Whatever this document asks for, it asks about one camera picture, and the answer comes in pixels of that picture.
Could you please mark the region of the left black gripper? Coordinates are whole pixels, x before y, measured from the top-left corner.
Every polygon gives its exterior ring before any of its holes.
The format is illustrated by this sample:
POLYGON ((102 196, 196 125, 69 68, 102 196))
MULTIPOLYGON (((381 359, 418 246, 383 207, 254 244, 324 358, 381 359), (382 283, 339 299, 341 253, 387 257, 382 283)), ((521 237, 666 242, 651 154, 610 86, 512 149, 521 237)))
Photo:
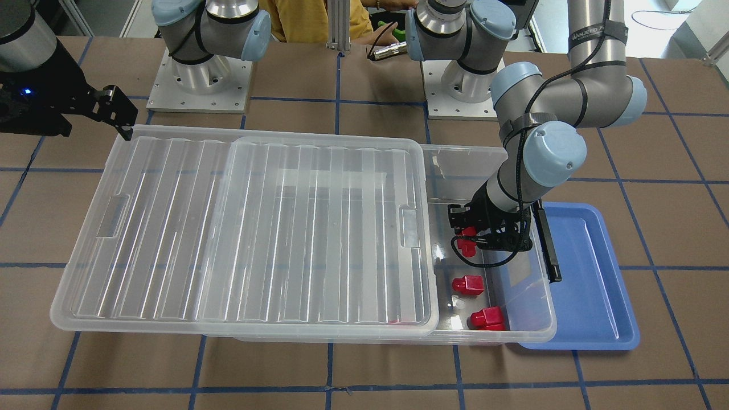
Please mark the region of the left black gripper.
POLYGON ((532 249, 530 239, 531 211, 505 212, 487 195, 484 183, 466 204, 447 206, 449 225, 454 231, 475 228, 477 246, 482 250, 526 252, 532 249))

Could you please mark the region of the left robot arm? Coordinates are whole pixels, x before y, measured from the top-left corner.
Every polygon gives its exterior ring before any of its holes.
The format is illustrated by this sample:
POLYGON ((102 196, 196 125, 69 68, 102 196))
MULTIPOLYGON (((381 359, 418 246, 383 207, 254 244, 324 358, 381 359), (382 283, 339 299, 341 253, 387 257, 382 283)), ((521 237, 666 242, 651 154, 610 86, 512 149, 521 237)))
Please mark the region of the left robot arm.
POLYGON ((469 203, 449 207, 458 255, 531 249, 527 208, 586 159, 578 128, 631 124, 645 111, 646 86, 626 72, 623 2, 570 1, 567 10, 570 68, 551 78, 527 61, 498 68, 517 23, 505 3, 421 1, 406 15, 409 56, 449 60, 457 99, 489 96, 507 151, 469 203))

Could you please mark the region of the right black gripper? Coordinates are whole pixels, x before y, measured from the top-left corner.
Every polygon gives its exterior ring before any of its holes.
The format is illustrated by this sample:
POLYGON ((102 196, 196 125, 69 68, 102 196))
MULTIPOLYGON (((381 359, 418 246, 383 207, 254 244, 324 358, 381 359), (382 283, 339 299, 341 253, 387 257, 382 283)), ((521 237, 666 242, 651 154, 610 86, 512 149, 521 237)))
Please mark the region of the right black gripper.
POLYGON ((138 109, 116 85, 95 90, 60 41, 39 67, 25 72, 2 71, 3 133, 68 137, 66 114, 104 122, 130 141, 138 109))

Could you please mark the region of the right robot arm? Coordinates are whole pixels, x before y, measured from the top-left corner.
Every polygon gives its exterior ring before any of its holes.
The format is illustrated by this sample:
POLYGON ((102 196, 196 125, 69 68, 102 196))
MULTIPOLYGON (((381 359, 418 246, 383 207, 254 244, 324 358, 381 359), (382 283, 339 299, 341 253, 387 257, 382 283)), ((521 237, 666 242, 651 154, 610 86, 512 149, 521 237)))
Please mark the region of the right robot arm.
MULTIPOLYGON (((223 58, 257 62, 272 39, 271 16, 257 1, 154 1, 154 23, 184 90, 191 67, 212 67, 210 86, 226 78, 223 58)), ((75 58, 29 1, 2 2, 2 132, 68 137, 66 115, 110 125, 130 140, 138 110, 116 85, 92 87, 75 58)))

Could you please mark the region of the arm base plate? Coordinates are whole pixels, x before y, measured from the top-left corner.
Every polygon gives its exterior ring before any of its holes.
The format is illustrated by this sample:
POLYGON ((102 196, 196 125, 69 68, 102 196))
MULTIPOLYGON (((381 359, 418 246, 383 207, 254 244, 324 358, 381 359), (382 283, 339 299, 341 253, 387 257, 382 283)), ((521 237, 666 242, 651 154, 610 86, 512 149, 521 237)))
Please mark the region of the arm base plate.
POLYGON ((244 114, 252 68, 250 61, 221 55, 185 65, 165 51, 146 107, 154 112, 244 114))
POLYGON ((429 119, 497 121, 490 96, 497 72, 476 75, 455 60, 423 61, 421 68, 429 119))

